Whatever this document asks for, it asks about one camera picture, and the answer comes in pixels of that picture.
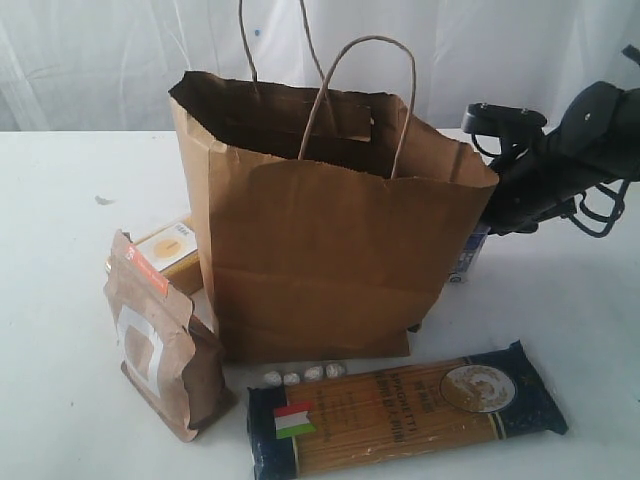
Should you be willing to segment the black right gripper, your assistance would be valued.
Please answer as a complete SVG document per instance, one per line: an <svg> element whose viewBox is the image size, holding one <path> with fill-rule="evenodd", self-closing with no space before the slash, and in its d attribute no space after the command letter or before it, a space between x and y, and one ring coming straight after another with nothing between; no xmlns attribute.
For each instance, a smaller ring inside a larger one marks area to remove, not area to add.
<svg viewBox="0 0 640 480"><path fill-rule="evenodd" d="M600 182L600 170L564 154L562 140L558 127L494 169L499 183L481 216L493 234L533 233L546 220L575 214L574 197Z"/></svg>

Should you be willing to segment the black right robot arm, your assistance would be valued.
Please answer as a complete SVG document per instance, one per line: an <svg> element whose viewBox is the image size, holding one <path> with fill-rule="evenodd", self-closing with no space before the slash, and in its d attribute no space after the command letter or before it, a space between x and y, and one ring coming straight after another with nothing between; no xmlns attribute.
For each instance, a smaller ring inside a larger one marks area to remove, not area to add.
<svg viewBox="0 0 640 480"><path fill-rule="evenodd" d="M534 233L557 217L592 238L611 232L639 179L638 90L598 81L551 132L519 123L497 136L499 182L481 215L491 233Z"/></svg>

